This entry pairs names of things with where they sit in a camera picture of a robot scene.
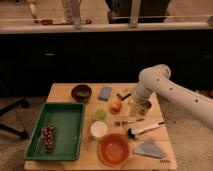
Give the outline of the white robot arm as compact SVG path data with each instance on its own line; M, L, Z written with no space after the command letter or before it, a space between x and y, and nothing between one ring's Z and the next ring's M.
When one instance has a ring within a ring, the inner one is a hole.
M171 70L164 64L143 69L139 73L139 82L131 92L132 99L143 104L156 92L190 111L201 123L213 130L213 100L175 84L170 77Z

